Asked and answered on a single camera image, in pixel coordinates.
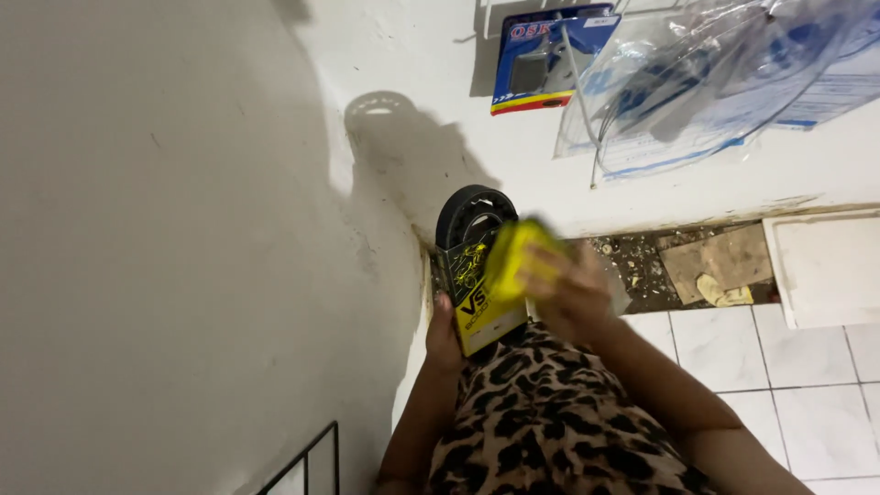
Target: white floor tile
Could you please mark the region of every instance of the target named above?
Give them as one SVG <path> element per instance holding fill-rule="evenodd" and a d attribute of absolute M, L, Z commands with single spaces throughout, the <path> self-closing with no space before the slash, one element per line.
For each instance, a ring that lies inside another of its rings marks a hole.
<path fill-rule="evenodd" d="M 847 325 L 847 335 L 859 380 L 880 381 L 880 325 Z"/>
<path fill-rule="evenodd" d="M 776 419 L 776 408 L 773 406 L 773 395 L 769 390 L 759 392 L 733 392 L 719 394 L 737 416 L 743 421 L 752 435 L 785 469 L 788 469 L 788 458 L 782 445 L 782 433 Z"/>
<path fill-rule="evenodd" d="M 749 307 L 673 311 L 678 362 L 714 392 L 769 388 Z"/>
<path fill-rule="evenodd" d="M 853 359 L 849 355 L 843 327 L 790 330 L 782 306 L 752 307 L 770 385 L 808 387 L 856 383 Z"/>
<path fill-rule="evenodd" d="M 668 312 L 627 314 L 622 318 L 629 323 L 635 333 L 657 347 L 667 358 L 678 363 Z"/>
<path fill-rule="evenodd" d="M 858 385 L 774 390 L 791 472 L 800 479 L 880 475 Z"/>
<path fill-rule="evenodd" d="M 862 385 L 862 392 L 868 405 L 868 416 L 874 426 L 874 438 L 880 442 L 880 383 L 866 383 Z"/>
<path fill-rule="evenodd" d="M 805 484 L 816 495 L 877 495 L 880 493 L 880 477 L 829 479 L 808 481 Z"/>

